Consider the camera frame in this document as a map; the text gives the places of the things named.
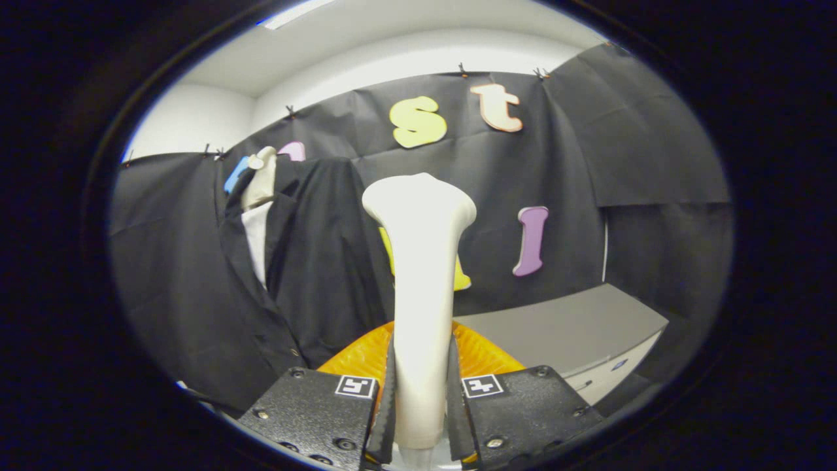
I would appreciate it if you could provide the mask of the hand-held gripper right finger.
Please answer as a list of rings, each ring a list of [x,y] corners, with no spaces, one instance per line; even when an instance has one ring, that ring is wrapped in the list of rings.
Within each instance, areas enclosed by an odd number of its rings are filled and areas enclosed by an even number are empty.
[[[552,367],[526,368],[463,324],[453,324],[447,392],[451,458],[465,469],[540,465],[603,421]]]

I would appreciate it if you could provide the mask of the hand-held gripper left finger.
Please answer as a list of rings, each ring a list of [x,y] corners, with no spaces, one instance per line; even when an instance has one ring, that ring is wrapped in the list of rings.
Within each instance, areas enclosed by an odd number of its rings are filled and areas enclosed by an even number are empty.
[[[239,418],[283,453],[340,470],[379,470],[395,433],[394,325],[373,329],[316,370],[293,367]]]

